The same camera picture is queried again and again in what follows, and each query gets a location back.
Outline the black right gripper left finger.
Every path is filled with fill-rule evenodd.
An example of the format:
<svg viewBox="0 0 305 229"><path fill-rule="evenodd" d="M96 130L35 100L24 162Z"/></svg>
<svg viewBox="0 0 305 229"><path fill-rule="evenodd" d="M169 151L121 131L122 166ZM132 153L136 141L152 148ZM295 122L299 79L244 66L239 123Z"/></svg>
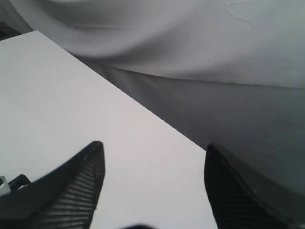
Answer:
<svg viewBox="0 0 305 229"><path fill-rule="evenodd" d="M88 229L104 177L103 143L93 141L45 176L0 196L0 227Z"/></svg>

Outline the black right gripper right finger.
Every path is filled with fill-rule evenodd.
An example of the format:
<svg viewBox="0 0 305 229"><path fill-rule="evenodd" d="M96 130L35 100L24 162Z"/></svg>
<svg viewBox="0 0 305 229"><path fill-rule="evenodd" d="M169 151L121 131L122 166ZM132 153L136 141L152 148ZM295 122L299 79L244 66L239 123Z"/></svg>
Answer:
<svg viewBox="0 0 305 229"><path fill-rule="evenodd" d="M305 197L209 144L204 184L219 229L303 229Z"/></svg>

